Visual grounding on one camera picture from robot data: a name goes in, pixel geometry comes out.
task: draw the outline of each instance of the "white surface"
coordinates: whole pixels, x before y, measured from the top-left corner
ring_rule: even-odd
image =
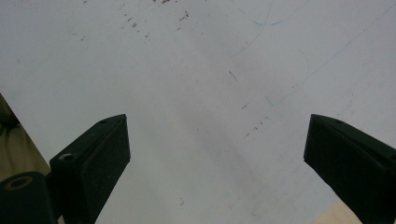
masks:
[[[2,1],[0,90],[47,161],[127,114],[97,223],[312,223],[335,195],[303,162],[311,113],[396,146],[395,20],[389,0]]]

